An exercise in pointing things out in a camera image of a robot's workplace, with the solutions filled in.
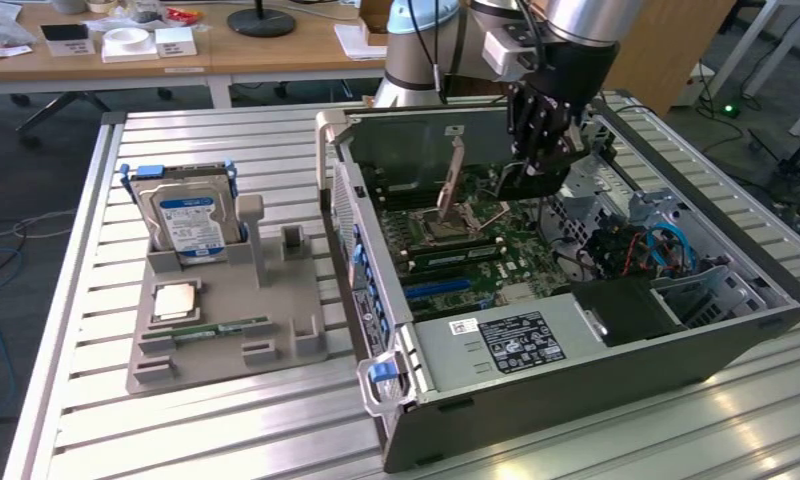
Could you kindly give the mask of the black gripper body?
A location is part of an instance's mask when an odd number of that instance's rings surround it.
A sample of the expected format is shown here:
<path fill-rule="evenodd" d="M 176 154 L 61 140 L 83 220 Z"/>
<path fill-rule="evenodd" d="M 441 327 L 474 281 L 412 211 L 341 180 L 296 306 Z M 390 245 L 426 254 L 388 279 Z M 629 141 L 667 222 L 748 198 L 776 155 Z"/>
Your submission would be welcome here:
<path fill-rule="evenodd" d="M 601 89 L 619 43 L 603 47 L 568 41 L 546 43 L 542 54 L 542 65 L 522 77 L 524 91 L 532 97 L 568 105 L 569 115 L 579 117 Z"/>

